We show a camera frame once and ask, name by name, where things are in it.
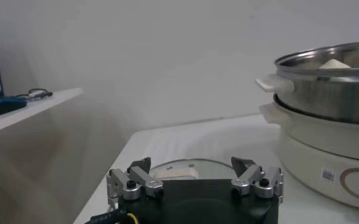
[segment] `white table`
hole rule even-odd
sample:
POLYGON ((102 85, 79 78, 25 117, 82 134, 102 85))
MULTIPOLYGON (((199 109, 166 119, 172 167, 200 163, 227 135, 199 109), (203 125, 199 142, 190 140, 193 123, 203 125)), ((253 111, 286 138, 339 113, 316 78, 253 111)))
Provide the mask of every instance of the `white table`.
MULTIPOLYGON (((181 158, 210 158, 230 164, 231 156, 249 158, 261 166, 279 166, 285 172, 285 201, 279 223, 359 223, 359 209, 327 198, 298 182, 274 154, 279 127, 261 115, 222 119, 135 133, 112 168, 126 169, 132 161, 150 156, 152 166, 181 158)), ((105 178, 74 224, 106 212, 105 178)))

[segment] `metal pot rim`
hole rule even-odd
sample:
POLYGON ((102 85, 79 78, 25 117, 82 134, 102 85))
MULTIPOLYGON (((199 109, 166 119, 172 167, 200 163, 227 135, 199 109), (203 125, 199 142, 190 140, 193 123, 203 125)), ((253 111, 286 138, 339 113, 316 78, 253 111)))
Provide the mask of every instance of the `metal pot rim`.
POLYGON ((359 47, 359 42, 339 44, 335 46, 320 47, 305 51, 288 54, 278 58, 274 64, 279 71, 292 74, 295 78, 303 78, 310 80, 335 81, 335 82, 359 82, 359 68, 349 69, 302 69, 292 66, 282 65, 291 59, 304 57, 307 55, 316 55, 321 52, 332 52, 336 50, 346 50, 359 47))

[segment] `white shelf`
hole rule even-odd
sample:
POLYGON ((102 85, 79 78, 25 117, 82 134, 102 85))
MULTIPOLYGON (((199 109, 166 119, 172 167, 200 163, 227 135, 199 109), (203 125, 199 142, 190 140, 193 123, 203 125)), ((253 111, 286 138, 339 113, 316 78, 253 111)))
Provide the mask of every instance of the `white shelf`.
POLYGON ((24 108, 0 115, 0 130, 70 100, 82 93, 83 91, 81 88, 54 92, 53 96, 48 97, 47 99, 28 103, 24 108))

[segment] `black cable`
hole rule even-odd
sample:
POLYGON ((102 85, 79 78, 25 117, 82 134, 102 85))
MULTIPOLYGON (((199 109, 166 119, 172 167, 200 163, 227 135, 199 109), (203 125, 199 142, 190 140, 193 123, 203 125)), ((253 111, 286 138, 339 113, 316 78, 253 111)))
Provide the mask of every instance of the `black cable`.
POLYGON ((34 89, 30 89, 28 91, 28 93, 15 95, 14 97, 25 98, 26 101, 31 102, 31 101, 41 100, 41 99, 43 99, 45 97, 51 97, 52 95, 53 95, 53 93, 49 92, 46 89, 34 88, 34 89))
POLYGON ((90 221, 88 221, 86 224, 113 224, 118 223, 124 219, 128 219, 127 212, 124 210, 116 209, 101 215, 92 216, 90 221))

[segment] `white wall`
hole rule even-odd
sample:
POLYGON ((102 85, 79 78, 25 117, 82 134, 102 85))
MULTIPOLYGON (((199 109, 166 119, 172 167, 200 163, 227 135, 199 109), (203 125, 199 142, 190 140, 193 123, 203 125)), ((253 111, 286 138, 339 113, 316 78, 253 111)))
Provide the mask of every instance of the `white wall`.
POLYGON ((253 79, 276 57, 349 41, 359 41, 359 0, 0 0, 7 92, 85 91, 0 132, 0 154, 70 222, 134 131, 257 113, 271 95, 253 79), (48 136, 52 148, 34 153, 48 136))

